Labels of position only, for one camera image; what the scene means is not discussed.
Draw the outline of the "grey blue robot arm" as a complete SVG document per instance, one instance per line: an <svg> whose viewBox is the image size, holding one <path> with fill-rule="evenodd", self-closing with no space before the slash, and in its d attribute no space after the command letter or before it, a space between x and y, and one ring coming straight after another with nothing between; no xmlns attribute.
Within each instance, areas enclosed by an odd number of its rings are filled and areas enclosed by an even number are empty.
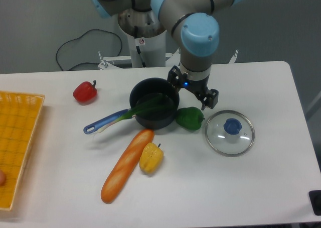
<svg viewBox="0 0 321 228"><path fill-rule="evenodd" d="M104 18L117 16L121 30L133 39L132 58L146 67L151 48L143 50L149 39L169 33L180 48L180 65L173 67L168 81L175 89L186 89L213 108L219 93L208 89L214 53L219 45L220 28L214 12L243 0L92 0Z"/></svg>

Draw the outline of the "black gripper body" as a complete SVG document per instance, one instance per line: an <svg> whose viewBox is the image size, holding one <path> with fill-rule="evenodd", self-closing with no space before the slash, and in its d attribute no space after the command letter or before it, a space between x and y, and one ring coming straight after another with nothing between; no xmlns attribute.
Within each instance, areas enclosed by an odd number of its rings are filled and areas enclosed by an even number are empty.
<svg viewBox="0 0 321 228"><path fill-rule="evenodd" d="M175 67L175 89L186 89L194 95L206 95L208 93L209 72L193 72L185 68Z"/></svg>

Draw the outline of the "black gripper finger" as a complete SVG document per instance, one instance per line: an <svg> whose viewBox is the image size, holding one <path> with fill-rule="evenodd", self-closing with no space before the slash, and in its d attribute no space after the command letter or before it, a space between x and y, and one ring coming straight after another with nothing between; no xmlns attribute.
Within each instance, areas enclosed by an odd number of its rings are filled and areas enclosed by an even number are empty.
<svg viewBox="0 0 321 228"><path fill-rule="evenodd" d="M181 80L180 69L174 65L168 72L167 81L175 88L175 90L180 90L181 89L180 80Z"/></svg>
<svg viewBox="0 0 321 228"><path fill-rule="evenodd" d="M216 89L203 89L197 92L197 99L202 103L201 110L213 109L218 103L219 92Z"/></svg>

